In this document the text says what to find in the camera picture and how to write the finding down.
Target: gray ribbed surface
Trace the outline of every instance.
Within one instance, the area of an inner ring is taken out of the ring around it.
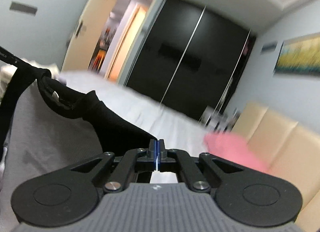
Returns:
[[[132,183],[121,193],[107,194],[83,220],[62,228],[20,225],[15,232],[302,232],[293,223],[277,228],[252,228],[227,217],[210,195],[191,192],[184,183]]]

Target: white bed sheet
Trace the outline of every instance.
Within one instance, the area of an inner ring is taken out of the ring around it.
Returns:
[[[182,149],[195,157],[207,151],[203,138],[208,130],[186,115],[89,71],[62,72],[60,77],[66,80],[68,87],[79,92],[95,90],[98,98],[123,119],[164,139],[167,149]],[[173,173],[152,174],[151,183],[171,182],[177,182]]]

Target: screw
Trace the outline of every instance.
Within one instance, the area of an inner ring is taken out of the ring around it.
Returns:
[[[116,191],[121,188],[121,184],[117,181],[107,182],[104,186],[107,190],[111,190],[111,191]]]
[[[200,180],[200,181],[196,181],[193,184],[193,187],[198,190],[205,190],[209,188],[209,184],[206,181]]]

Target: pillow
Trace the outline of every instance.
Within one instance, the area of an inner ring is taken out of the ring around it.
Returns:
[[[214,132],[206,134],[204,143],[212,155],[230,162],[267,173],[267,165],[248,149],[246,140],[231,132]]]

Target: sliding wardrobe door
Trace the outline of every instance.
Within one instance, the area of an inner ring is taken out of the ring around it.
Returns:
[[[163,98],[164,105],[199,120],[218,104],[242,52],[248,31],[205,10]]]
[[[161,101],[203,8],[167,0],[135,63],[127,86]]]

